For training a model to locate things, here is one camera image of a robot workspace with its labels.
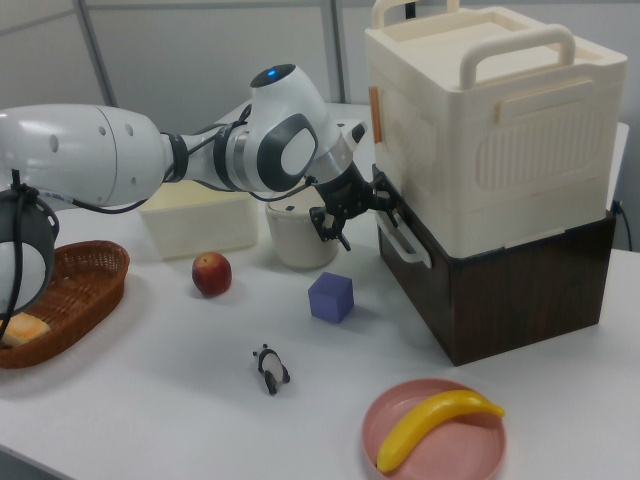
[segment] red apple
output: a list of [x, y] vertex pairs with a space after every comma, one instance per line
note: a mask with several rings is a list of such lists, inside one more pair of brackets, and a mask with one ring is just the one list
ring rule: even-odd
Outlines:
[[223, 255], [205, 252], [193, 261], [191, 278], [204, 296], [215, 297], [231, 286], [231, 265]]

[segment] banana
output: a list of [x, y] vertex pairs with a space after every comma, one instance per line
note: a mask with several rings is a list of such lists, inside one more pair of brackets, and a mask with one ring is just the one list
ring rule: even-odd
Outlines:
[[420, 402], [402, 417], [385, 437], [376, 467], [390, 472], [402, 464], [422, 438], [441, 423], [471, 413], [504, 416], [504, 410], [471, 390], [449, 390]]

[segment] panda figurine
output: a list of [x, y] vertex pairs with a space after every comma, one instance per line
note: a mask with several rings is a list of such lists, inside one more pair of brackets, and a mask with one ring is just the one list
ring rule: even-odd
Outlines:
[[282, 365], [278, 354], [271, 350], [266, 343], [262, 345], [260, 350], [253, 352], [253, 356], [258, 360], [258, 371], [264, 375], [264, 381], [271, 395], [277, 393], [276, 385], [278, 383], [291, 381], [287, 367]]

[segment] bread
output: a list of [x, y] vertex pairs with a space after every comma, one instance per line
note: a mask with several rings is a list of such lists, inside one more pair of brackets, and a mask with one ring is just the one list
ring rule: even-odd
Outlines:
[[2, 336], [2, 343], [10, 347], [24, 345], [45, 333], [51, 328], [38, 317], [29, 315], [28, 313], [19, 313], [11, 317], [9, 326]]

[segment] white wall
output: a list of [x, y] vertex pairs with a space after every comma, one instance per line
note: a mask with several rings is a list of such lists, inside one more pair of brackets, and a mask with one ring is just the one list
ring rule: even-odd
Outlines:
[[0, 109], [104, 103], [71, 0], [2, 0], [0, 66]]
[[[340, 37], [342, 65], [345, 71], [346, 99], [350, 103], [368, 104], [368, 74], [364, 46], [365, 28], [371, 26], [373, 0], [338, 0], [340, 4]], [[481, 8], [478, 1], [461, 0], [461, 6]], [[437, 4], [424, 7], [424, 4]], [[418, 16], [433, 15], [444, 11], [444, 2], [419, 3]], [[631, 223], [634, 249], [640, 247], [640, 2], [574, 2], [562, 4], [549, 1], [503, 2], [499, 4], [544, 23], [560, 23], [575, 35], [624, 53], [629, 58], [626, 88], [623, 94], [620, 121], [630, 126], [629, 139], [622, 171], [618, 182], [616, 199], [622, 201]], [[397, 20], [402, 7], [387, 19]], [[618, 218], [614, 245], [626, 248], [626, 232], [622, 218]]]
[[339, 100], [326, 1], [88, 0], [87, 7], [114, 103], [161, 130], [188, 133], [215, 122], [250, 97], [255, 75], [281, 63], [300, 65], [325, 100]]

